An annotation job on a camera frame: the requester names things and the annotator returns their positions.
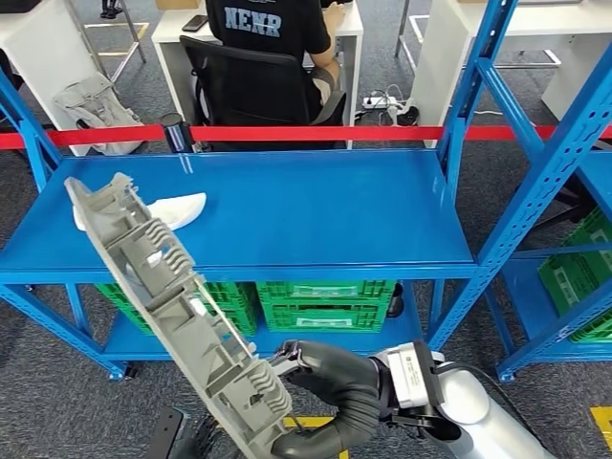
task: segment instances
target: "white plastic part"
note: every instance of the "white plastic part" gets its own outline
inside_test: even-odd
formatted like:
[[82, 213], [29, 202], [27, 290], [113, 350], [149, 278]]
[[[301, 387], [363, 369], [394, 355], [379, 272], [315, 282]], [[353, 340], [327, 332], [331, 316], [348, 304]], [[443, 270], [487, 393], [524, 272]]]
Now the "white plastic part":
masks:
[[[186, 227], [202, 213], [207, 203], [206, 193], [187, 194], [175, 198], [158, 199], [147, 207], [152, 218], [158, 218], [171, 230]], [[85, 231], [85, 226], [81, 216], [72, 206], [75, 224], [79, 230]]]

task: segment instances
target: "person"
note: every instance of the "person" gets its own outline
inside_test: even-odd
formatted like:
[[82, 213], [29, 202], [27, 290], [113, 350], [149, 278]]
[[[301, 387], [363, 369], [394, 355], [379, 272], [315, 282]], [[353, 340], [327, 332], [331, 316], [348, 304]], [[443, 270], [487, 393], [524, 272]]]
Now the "person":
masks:
[[336, 30], [344, 16], [336, 2], [323, 11], [320, 0], [207, 0], [211, 30], [225, 46], [293, 55], [315, 64], [304, 70], [308, 114], [315, 120], [338, 83]]

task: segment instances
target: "yellow floor marking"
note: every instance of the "yellow floor marking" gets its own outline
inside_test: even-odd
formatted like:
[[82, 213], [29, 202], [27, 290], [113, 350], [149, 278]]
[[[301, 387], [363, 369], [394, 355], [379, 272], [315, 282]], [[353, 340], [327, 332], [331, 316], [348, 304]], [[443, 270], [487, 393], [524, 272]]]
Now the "yellow floor marking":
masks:
[[592, 406], [591, 414], [612, 450], [612, 406]]
[[[146, 33], [146, 30], [149, 29], [148, 22], [134, 22], [134, 25], [136, 27], [140, 27], [137, 32], [138, 40], [141, 40], [144, 36], [144, 34]], [[85, 27], [85, 29], [99, 29], [103, 27], [128, 27], [128, 23], [113, 22], [112, 24], [85, 24]], [[112, 56], [116, 57], [121, 55], [128, 55], [129, 51], [130, 50], [128, 49], [128, 51], [104, 52], [104, 53], [98, 53], [98, 55], [103, 57], [112, 57]]]
[[[321, 427], [334, 420], [331, 416], [297, 416], [297, 418], [298, 423], [306, 428]], [[291, 418], [285, 418], [284, 423], [285, 427], [297, 427]], [[349, 459], [349, 451], [341, 452], [338, 459]]]

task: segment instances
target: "white desk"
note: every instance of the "white desk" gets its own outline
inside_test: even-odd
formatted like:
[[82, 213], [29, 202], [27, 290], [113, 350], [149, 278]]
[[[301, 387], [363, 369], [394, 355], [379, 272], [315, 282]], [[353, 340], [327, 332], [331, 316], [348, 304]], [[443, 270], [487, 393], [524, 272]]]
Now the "white desk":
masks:
[[[419, 107], [419, 124], [444, 123], [484, 10], [484, 4], [433, 2], [411, 94]], [[569, 45], [570, 51], [564, 55], [562, 64], [542, 97], [555, 117], [561, 119], [610, 40], [612, 2], [608, 0], [585, 0], [580, 5], [519, 6], [510, 21], [502, 50], [543, 50]]]
[[[347, 98], [344, 124], [352, 126], [355, 125], [363, 24], [355, 1], [345, 5], [344, 10], [344, 20], [338, 27], [337, 38], [343, 54], [340, 87], [346, 93]], [[199, 10], [166, 11], [152, 37], [176, 110], [187, 122], [194, 120], [193, 83], [191, 64], [179, 37], [184, 34], [203, 41], [216, 40], [208, 24], [196, 33], [181, 31], [183, 26], [198, 13], [206, 13], [205, 3]]]
[[[26, 13], [0, 14], [0, 48], [57, 129], [76, 126], [53, 97], [97, 72], [63, 0], [42, 0]], [[90, 149], [71, 148], [77, 156]]]

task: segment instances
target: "blue metal shelf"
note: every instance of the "blue metal shelf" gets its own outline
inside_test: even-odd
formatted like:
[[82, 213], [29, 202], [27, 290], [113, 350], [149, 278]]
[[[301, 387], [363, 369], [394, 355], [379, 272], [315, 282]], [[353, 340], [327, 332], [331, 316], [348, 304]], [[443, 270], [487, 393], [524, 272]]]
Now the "blue metal shelf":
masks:
[[[380, 333], [348, 333], [348, 332], [271, 332], [266, 326], [262, 314], [254, 337], [248, 340], [257, 345], [257, 351], [262, 357], [273, 354], [278, 346], [287, 339], [309, 339], [339, 347], [350, 348], [354, 352], [370, 355], [396, 346], [403, 342], [421, 338], [421, 326], [407, 297], [409, 289], [404, 293], [406, 307], [396, 318], [387, 318]], [[170, 361], [171, 358], [155, 336], [146, 336], [138, 327], [132, 324], [123, 314], [117, 314], [110, 329], [104, 356], [111, 361]]]
[[192, 173], [186, 160], [65, 159], [2, 251], [0, 283], [109, 281], [75, 226], [63, 181], [97, 189], [118, 171], [134, 178], [146, 203], [205, 192], [201, 215], [177, 236], [211, 281], [410, 278], [423, 269], [430, 278], [469, 277], [476, 269], [432, 151], [199, 154], [189, 157]]
[[586, 157], [576, 173], [591, 196], [612, 220], [612, 152], [592, 151]]
[[[551, 325], [561, 319], [549, 293], [540, 280], [537, 268], [542, 264], [542, 261], [541, 259], [512, 259], [502, 269], [512, 306], [528, 341], [546, 334]], [[497, 305], [491, 304], [489, 306], [497, 307]], [[589, 306], [583, 301], [572, 309], [576, 314], [580, 309], [586, 309]], [[535, 354], [528, 363], [612, 361], [612, 342], [573, 342], [569, 338], [573, 331], [573, 329], [568, 328], [559, 329], [553, 343], [540, 353]], [[513, 349], [514, 344], [512, 342], [505, 342], [505, 346], [512, 349], [512, 354], [517, 352]], [[516, 369], [510, 367], [506, 360], [497, 367], [497, 373], [500, 379], [508, 381], [513, 377], [513, 372]]]
[[[133, 177], [146, 203], [206, 192], [204, 212], [177, 235], [195, 260], [196, 270], [208, 280], [435, 279], [426, 337], [434, 350], [485, 294], [509, 354], [500, 367], [503, 378], [531, 362], [573, 360], [581, 352], [587, 352], [584, 360], [607, 359], [607, 346], [574, 345], [567, 336], [612, 307], [612, 280], [563, 317], [555, 317], [550, 305], [534, 312], [528, 306], [534, 304], [532, 300], [518, 296], [527, 291], [519, 292], [518, 284], [512, 283], [511, 295], [529, 338], [518, 350], [487, 291], [574, 171], [612, 217], [607, 160], [589, 153], [612, 120], [612, 44], [555, 132], [543, 142], [493, 66], [518, 3], [487, 2], [437, 150], [61, 158], [0, 73], [0, 110], [23, 138], [41, 192], [0, 253], [0, 297], [112, 378], [122, 377], [128, 359], [161, 359], [163, 353], [155, 339], [134, 334], [121, 318], [115, 321], [106, 349], [93, 341], [75, 285], [111, 279], [85, 234], [75, 229], [63, 180], [74, 176], [97, 189], [121, 171]], [[485, 86], [502, 107], [531, 166], [486, 243], [472, 256], [455, 212], [455, 196], [466, 130]], [[521, 263], [526, 261], [510, 261], [505, 274], [516, 276], [537, 295], [535, 270]], [[524, 279], [518, 277], [520, 270], [526, 271]], [[442, 307], [446, 278], [466, 281]], [[66, 284], [75, 325], [16, 285], [27, 283]], [[380, 334], [309, 333], [305, 338], [359, 352], [397, 344], [414, 338], [409, 325], [419, 323], [414, 302], [406, 303], [404, 316], [389, 321]], [[262, 329], [256, 342], [262, 352], [272, 352], [281, 339], [296, 335]]]
[[506, 287], [527, 339], [534, 339], [558, 314], [540, 280], [541, 259], [511, 259], [502, 269]]

